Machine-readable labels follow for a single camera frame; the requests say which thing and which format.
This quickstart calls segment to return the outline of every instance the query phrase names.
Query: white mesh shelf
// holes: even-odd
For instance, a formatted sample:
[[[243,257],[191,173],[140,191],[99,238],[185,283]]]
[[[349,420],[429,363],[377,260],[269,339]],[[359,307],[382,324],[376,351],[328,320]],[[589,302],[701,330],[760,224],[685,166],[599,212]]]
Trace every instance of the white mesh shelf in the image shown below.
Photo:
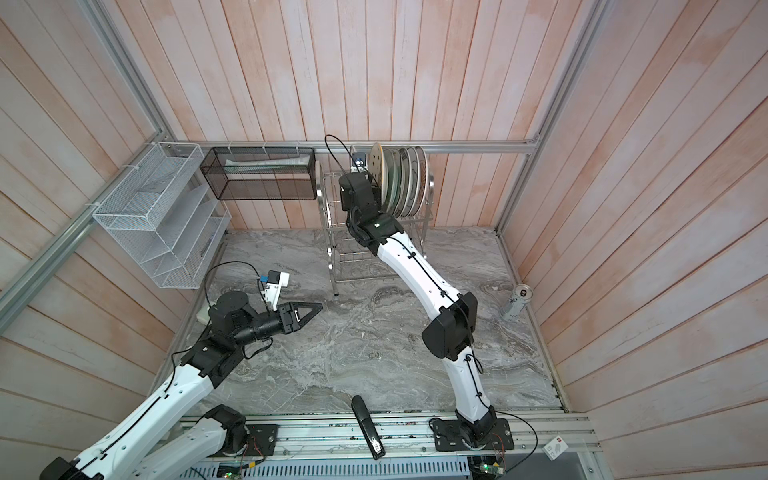
[[[160,287],[198,288],[231,218],[187,186],[202,160],[196,144],[155,145],[94,214]]]
[[[106,229],[156,230],[202,161],[200,145],[155,145],[94,218]]]

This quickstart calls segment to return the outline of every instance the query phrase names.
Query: ceramic plate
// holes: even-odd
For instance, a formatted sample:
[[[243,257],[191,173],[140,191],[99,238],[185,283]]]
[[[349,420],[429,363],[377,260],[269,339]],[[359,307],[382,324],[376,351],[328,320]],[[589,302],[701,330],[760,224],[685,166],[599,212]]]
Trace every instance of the ceramic plate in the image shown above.
[[[397,200],[397,207],[395,207],[395,218],[402,217],[402,212],[406,208],[406,201],[408,200],[408,192],[411,189],[411,161],[408,159],[408,152],[405,148],[398,150],[400,156],[400,167],[402,170],[402,178],[400,179],[400,198]]]
[[[371,153],[368,155],[368,172],[373,176],[375,183],[381,187],[381,202],[384,204],[386,195],[386,165],[384,164],[384,152],[381,144],[373,144]]]
[[[413,202],[411,215],[416,215],[424,207],[427,198],[427,182],[429,181],[429,163],[424,149],[416,147],[416,156],[419,158],[419,194]]]
[[[395,211],[395,205],[400,197],[400,177],[402,168],[400,166],[400,154],[397,150],[384,150],[384,160],[388,162],[389,173],[389,192],[387,193],[386,213],[392,214]]]
[[[408,199],[406,200],[406,207],[402,210],[404,217],[411,216],[411,210],[416,203],[416,195],[419,193],[419,156],[416,155],[416,150],[412,147],[406,149],[408,154],[408,162],[411,170],[411,182],[408,189]]]

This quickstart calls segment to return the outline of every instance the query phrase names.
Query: wall-mounted basket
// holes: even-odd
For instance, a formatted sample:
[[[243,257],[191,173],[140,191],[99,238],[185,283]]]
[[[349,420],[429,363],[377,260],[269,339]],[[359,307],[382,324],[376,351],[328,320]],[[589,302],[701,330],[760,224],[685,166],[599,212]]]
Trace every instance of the wall-mounted basket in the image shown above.
[[[197,144],[157,144],[94,213],[163,288],[200,286],[231,218],[207,185],[189,185],[202,160]]]
[[[315,200],[308,147],[214,147],[200,166],[219,200]]]

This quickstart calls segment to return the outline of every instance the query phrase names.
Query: gray marble surface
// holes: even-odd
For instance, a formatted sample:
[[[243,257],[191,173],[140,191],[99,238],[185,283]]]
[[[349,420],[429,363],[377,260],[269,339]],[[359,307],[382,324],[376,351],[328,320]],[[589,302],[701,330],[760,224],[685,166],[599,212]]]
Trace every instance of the gray marble surface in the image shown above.
[[[430,230],[429,262],[460,291],[478,298],[475,354],[485,367],[481,381],[498,409],[559,407],[551,377],[527,318],[499,319],[512,283],[495,233],[484,228]],[[225,403],[246,415],[347,412],[354,395],[371,411],[447,410],[455,398],[442,361],[424,346],[424,309],[400,279],[366,280],[331,290],[326,243],[319,230],[237,232],[222,261],[243,260],[260,273],[290,273],[280,302],[322,302],[324,310],[306,327],[274,338],[272,348],[244,360],[190,415]],[[263,308],[255,275],[242,264],[218,268],[210,287],[216,299],[228,290],[249,293]],[[192,343],[202,330],[190,333]],[[258,346],[249,346],[250,354]]]

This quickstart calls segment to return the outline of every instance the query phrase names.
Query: wooden wall panel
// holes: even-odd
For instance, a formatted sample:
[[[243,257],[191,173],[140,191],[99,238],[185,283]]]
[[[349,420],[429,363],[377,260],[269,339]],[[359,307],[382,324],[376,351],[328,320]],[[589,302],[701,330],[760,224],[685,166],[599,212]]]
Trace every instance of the wooden wall panel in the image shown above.
[[[428,141],[538,132],[594,0],[106,5],[179,138]],[[495,225],[522,160],[435,155],[434,224]],[[319,226],[309,201],[230,209],[235,228]]]
[[[198,54],[212,52],[209,38],[196,40]],[[215,80],[226,83],[220,67]],[[154,77],[148,84],[160,90]],[[159,105],[173,113],[165,96]],[[0,6],[0,132],[7,288],[155,131],[80,2],[13,0]],[[0,462],[37,475],[121,421],[146,396],[188,308],[95,230],[0,339]]]
[[[506,245],[616,478],[763,478],[768,2],[606,22]]]

